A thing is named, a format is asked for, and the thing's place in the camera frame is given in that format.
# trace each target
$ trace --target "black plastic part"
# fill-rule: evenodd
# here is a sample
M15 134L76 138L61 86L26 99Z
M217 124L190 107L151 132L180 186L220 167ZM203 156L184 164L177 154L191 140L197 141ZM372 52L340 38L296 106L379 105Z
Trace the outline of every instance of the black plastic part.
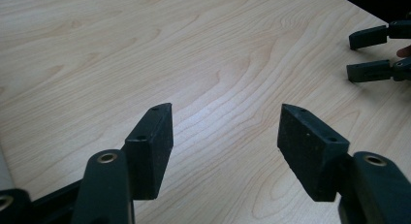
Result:
M28 193L21 189L0 191L0 220L1 224L29 223L26 215L31 209Z
M386 22L407 19L410 0L348 0Z
M284 104L277 145L314 201L334 201L334 175L347 154L346 139L311 112Z
M81 182L72 224L130 224L133 221L126 156L119 149L93 155Z
M347 75L348 80L352 82L389 80L392 70L389 60L381 60L347 65Z
M395 81L411 80L411 57L407 57L394 63L393 79Z
M148 110L122 147L134 200L157 198L173 144L172 104Z
M338 214L341 224L364 224L366 223L363 209L359 203L347 201L344 197L341 198L338 205Z
M398 20L390 23L388 35L392 39L411 39L411 20Z
M357 152L350 172L366 223L411 223L411 184L394 162Z
M67 185L33 202L32 223L70 223L81 180Z
M368 28L351 34L350 49L366 48L387 43L388 30L385 25Z

